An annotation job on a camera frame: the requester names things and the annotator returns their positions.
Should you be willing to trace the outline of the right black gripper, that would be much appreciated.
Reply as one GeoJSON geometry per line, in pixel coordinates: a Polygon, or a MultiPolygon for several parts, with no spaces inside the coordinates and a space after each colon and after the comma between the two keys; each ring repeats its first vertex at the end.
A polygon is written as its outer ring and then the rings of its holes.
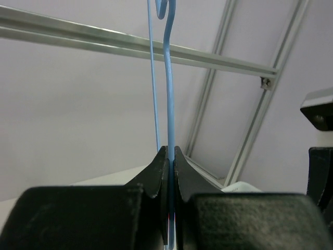
{"type": "Polygon", "coordinates": [[[332,148],[309,149],[309,174],[306,191],[322,212],[325,222],[332,224],[332,148]]]}

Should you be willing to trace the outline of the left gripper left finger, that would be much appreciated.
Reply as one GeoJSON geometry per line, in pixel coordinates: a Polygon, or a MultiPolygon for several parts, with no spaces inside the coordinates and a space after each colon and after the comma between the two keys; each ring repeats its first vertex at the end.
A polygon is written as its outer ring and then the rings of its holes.
{"type": "Polygon", "coordinates": [[[168,149],[124,185],[38,186],[17,199],[1,249],[163,249],[168,149]]]}

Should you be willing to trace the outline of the blue wire hanger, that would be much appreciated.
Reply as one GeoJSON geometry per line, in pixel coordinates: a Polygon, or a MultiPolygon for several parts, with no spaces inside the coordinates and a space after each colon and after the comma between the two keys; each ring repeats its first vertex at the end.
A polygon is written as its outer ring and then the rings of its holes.
{"type": "MultiPolygon", "coordinates": [[[[176,1],[155,1],[156,13],[158,19],[162,20],[167,17],[164,36],[163,36],[163,57],[166,74],[166,96],[167,96],[167,119],[168,119],[168,159],[169,159],[169,226],[168,226],[168,249],[173,249],[175,246],[175,183],[174,183],[174,160],[175,160],[175,114],[174,114],[174,87],[173,87],[173,73],[171,64],[171,50],[170,50],[170,37],[172,26],[175,18],[176,1]]],[[[155,78],[155,64],[153,52],[153,34],[152,34],[152,17],[150,1],[147,1],[148,10],[148,32],[150,43],[150,66],[151,66],[151,79],[152,79],[152,95],[153,95],[153,109],[155,121],[155,135],[156,146],[160,148],[159,136],[159,117],[158,117],[158,102],[156,94],[156,78],[155,78]]]]}

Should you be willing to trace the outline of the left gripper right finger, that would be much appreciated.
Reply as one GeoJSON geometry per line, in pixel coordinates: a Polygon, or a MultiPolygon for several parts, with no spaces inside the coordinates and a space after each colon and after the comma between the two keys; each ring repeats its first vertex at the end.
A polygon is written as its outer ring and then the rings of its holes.
{"type": "Polygon", "coordinates": [[[295,193],[222,192],[175,148],[178,249],[332,249],[313,201],[295,193]]]}

